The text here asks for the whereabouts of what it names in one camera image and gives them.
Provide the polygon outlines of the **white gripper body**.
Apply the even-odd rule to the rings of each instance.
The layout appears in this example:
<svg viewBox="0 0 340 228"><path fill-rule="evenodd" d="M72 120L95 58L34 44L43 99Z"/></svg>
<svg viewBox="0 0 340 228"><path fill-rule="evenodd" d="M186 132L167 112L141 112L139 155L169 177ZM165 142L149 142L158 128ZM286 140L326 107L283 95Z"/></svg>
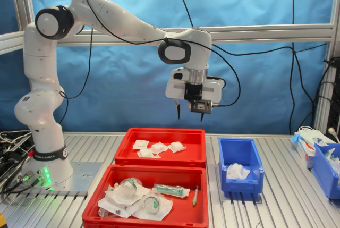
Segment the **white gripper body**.
<svg viewBox="0 0 340 228"><path fill-rule="evenodd" d="M185 83L192 79L194 83L202 83L202 99L221 99L222 80L208 79L208 70L193 70L180 67L171 71L165 95L168 98L184 99Z"/></svg>

